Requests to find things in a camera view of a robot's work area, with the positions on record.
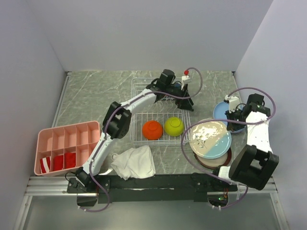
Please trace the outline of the beige blue leaf plate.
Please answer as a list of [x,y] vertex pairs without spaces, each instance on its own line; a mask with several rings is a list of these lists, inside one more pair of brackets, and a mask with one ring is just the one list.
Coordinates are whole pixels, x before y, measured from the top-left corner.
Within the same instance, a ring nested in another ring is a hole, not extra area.
[[203,119],[191,128],[189,144],[194,153],[205,159],[216,159],[227,153],[232,137],[221,121]]

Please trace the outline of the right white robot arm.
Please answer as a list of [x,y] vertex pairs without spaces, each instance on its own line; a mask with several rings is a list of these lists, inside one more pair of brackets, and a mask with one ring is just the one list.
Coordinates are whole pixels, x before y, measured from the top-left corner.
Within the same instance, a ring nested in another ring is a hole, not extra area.
[[227,180],[239,182],[248,187],[262,190],[279,163],[269,142],[269,120],[271,111],[265,107],[264,96],[257,93],[248,97],[247,103],[240,103],[235,96],[225,97],[229,104],[225,116],[235,123],[227,123],[227,130],[237,132],[247,128],[247,143],[231,166],[218,166],[210,179],[211,188],[221,191]]

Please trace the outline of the yellow-green bowl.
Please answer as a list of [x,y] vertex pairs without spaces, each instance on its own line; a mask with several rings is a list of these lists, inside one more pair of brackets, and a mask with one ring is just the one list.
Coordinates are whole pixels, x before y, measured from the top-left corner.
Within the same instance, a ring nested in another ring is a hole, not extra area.
[[172,137],[178,137],[184,132],[184,123],[178,117],[170,117],[164,123],[164,131]]

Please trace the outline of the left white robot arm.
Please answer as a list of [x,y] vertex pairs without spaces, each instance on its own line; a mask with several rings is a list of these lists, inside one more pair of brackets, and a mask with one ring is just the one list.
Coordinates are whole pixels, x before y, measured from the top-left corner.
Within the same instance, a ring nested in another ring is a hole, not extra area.
[[188,91],[191,79],[186,70],[181,78],[180,87],[176,87],[175,74],[169,69],[163,70],[159,78],[154,79],[135,97],[125,102],[113,102],[103,120],[103,130],[100,140],[96,144],[89,159],[77,169],[75,178],[79,187],[86,193],[95,189],[94,176],[99,174],[100,168],[112,145],[123,138],[129,130],[132,116],[148,105],[162,100],[165,96],[174,98],[177,108],[193,110],[193,103]]

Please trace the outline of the orange bowl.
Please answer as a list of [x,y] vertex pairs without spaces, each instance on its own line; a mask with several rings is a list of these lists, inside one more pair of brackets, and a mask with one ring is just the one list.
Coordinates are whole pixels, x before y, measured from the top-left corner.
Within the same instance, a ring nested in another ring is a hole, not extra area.
[[155,120],[147,121],[142,127],[142,134],[148,140],[158,140],[163,132],[162,125]]

